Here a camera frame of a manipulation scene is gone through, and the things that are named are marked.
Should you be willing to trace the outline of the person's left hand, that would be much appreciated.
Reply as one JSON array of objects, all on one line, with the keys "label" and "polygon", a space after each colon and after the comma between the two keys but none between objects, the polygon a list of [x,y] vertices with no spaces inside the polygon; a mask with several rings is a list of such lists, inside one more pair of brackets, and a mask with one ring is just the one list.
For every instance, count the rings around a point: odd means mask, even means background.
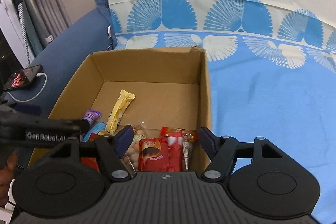
[{"label": "person's left hand", "polygon": [[17,166],[18,157],[15,152],[13,152],[7,159],[7,164],[4,169],[0,171],[0,206],[4,207],[8,200],[8,192],[10,184],[14,177],[14,170]]}]

